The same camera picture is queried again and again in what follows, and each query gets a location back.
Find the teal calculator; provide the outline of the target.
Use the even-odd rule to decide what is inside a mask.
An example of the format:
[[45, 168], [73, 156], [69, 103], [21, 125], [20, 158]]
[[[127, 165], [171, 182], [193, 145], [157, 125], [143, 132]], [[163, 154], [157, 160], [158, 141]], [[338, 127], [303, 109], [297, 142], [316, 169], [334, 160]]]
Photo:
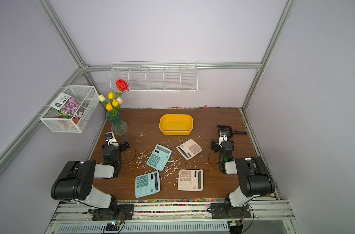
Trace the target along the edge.
[[161, 172], [168, 163], [171, 154], [172, 151], [170, 149], [157, 144], [146, 164]]
[[139, 175], [135, 178], [135, 196], [142, 198], [160, 192], [160, 175], [159, 171], [148, 174]]

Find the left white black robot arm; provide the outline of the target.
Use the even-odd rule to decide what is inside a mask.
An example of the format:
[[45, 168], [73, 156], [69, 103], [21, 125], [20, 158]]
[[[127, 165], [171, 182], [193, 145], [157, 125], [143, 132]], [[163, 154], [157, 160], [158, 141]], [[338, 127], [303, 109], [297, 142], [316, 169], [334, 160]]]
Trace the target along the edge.
[[121, 170], [121, 153], [130, 148], [127, 141], [120, 143], [107, 140], [102, 145], [103, 164], [95, 160], [85, 162], [69, 161], [51, 188], [54, 200], [76, 201], [99, 210], [117, 211], [115, 196], [97, 189], [95, 179], [117, 178]]

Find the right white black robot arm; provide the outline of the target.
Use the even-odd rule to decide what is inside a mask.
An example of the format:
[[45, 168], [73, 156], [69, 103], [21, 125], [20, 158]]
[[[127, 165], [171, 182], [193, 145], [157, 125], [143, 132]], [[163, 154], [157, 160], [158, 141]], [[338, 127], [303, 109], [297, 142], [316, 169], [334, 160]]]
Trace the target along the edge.
[[211, 141], [211, 150], [219, 154], [219, 170], [224, 175], [236, 175], [238, 188], [229, 193], [229, 208], [242, 208], [255, 198], [273, 194], [276, 184], [260, 157], [234, 158], [234, 143], [230, 140]]

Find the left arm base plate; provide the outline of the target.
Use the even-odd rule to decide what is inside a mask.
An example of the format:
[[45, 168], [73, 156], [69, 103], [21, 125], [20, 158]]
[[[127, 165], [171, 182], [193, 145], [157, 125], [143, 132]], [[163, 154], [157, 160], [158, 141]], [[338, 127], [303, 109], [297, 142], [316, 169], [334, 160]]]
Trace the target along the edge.
[[133, 217], [134, 205], [121, 204], [108, 209], [89, 209], [88, 213], [93, 215], [93, 221], [115, 221], [131, 220]]

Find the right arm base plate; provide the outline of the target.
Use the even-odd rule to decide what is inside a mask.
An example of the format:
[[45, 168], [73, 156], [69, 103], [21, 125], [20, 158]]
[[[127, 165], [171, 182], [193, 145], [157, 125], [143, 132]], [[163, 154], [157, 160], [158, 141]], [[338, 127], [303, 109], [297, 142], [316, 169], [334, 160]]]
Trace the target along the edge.
[[232, 207], [226, 203], [211, 203], [206, 210], [211, 214], [212, 219], [231, 219], [231, 218], [251, 218], [250, 209], [245, 207]]

